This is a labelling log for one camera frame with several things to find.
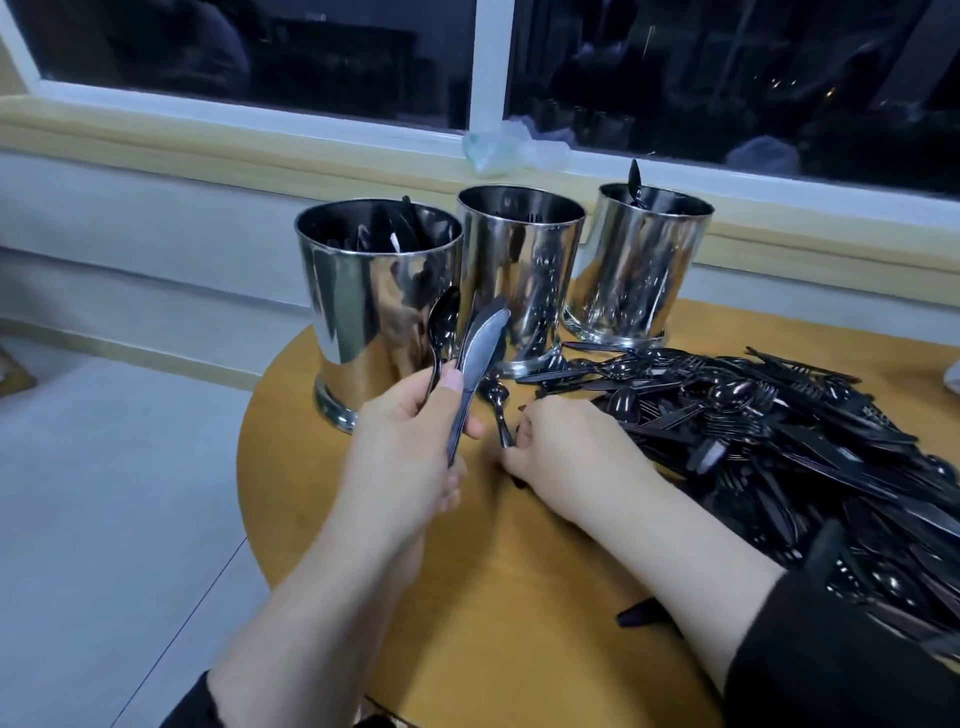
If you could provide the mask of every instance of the plastic bag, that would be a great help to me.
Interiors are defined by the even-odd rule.
[[[522,122],[501,121],[488,132],[467,132],[464,157],[480,177],[501,177],[522,167],[559,172],[570,162],[565,141],[534,139]]]

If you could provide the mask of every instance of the doormat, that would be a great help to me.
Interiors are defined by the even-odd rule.
[[[0,397],[36,387],[36,379],[0,349]]]

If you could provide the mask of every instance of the black sleeve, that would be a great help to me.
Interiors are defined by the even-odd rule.
[[[728,728],[960,725],[960,677],[814,587],[784,576],[727,677]]]
[[[217,704],[206,686],[206,673],[200,676],[160,728],[224,728],[217,715]]]

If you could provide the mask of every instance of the floor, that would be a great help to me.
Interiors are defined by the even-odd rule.
[[[268,594],[236,501],[250,393],[0,338],[0,728],[155,728]]]

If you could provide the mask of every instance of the hand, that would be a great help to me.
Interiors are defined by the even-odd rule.
[[[452,468],[446,460],[463,374],[448,365],[423,404],[429,383],[425,369],[363,406],[330,514],[329,520],[354,540],[360,534],[367,543],[383,545],[392,559],[421,552],[418,537],[438,512],[459,503],[460,478],[467,471],[459,456]],[[479,438],[482,431],[478,421],[468,419],[469,437]],[[416,573],[419,560],[413,567],[402,565],[403,570]]]
[[[504,469],[526,480],[558,515],[586,528],[639,478],[661,480],[616,420],[588,400],[545,397],[527,405]]]

